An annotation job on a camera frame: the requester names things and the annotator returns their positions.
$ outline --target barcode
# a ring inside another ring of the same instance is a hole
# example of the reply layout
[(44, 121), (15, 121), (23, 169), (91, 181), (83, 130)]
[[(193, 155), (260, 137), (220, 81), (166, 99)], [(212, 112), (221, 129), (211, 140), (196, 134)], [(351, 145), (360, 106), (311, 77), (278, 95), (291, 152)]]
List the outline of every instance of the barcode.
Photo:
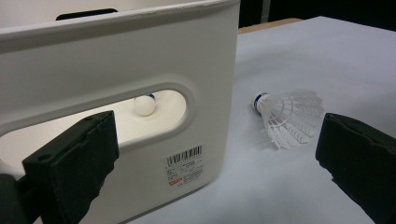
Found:
[(198, 147), (189, 149), (189, 150), (179, 153), (175, 156), (168, 157), (167, 158), (168, 166), (172, 166), (175, 163), (187, 160), (193, 156), (198, 156), (201, 154), (202, 154), (202, 146), (198, 146)]

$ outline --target white plastic bin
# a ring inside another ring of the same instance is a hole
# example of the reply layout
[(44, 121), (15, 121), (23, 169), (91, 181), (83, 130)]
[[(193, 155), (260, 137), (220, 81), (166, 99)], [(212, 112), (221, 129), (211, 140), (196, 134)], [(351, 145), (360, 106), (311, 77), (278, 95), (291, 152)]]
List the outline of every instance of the white plastic bin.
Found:
[[(118, 12), (55, 21), (103, 8)], [(236, 0), (1, 1), (0, 135), (175, 91), (185, 100), (181, 119), (120, 144), (82, 222), (121, 222), (200, 188), (224, 156), (238, 11)], [(195, 156), (169, 161), (188, 150)], [(187, 160), (195, 165), (182, 174)]]

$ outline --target sticker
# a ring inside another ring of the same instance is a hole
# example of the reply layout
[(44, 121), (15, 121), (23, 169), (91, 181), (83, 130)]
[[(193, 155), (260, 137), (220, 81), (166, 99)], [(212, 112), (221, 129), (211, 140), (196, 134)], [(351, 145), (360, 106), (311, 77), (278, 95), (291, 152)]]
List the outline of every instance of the sticker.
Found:
[(177, 189), (199, 179), (204, 166), (203, 147), (198, 146), (163, 159), (167, 186)]

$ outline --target barcode label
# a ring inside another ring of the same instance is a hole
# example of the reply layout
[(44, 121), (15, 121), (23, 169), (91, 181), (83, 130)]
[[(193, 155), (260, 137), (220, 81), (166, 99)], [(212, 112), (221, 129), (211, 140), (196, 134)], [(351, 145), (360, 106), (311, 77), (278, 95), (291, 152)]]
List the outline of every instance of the barcode label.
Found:
[(168, 157), (167, 158), (168, 166), (172, 166), (176, 163), (188, 160), (191, 157), (199, 156), (199, 155), (202, 155), (202, 146), (198, 146), (190, 150), (184, 151), (182, 153), (179, 153), (175, 156)]
[(167, 185), (177, 189), (197, 180), (204, 167), (203, 147), (193, 147), (175, 155), (163, 158)]

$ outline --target white table surface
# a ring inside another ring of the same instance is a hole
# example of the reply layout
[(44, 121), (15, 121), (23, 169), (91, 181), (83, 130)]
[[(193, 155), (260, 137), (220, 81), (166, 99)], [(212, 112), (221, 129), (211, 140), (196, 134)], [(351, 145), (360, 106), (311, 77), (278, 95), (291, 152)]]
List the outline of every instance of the white table surface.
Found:
[(326, 112), (396, 137), (396, 33), (315, 18), (238, 36), (228, 146), (219, 177), (141, 223), (373, 224), (307, 146), (277, 150), (250, 102), (307, 89)]

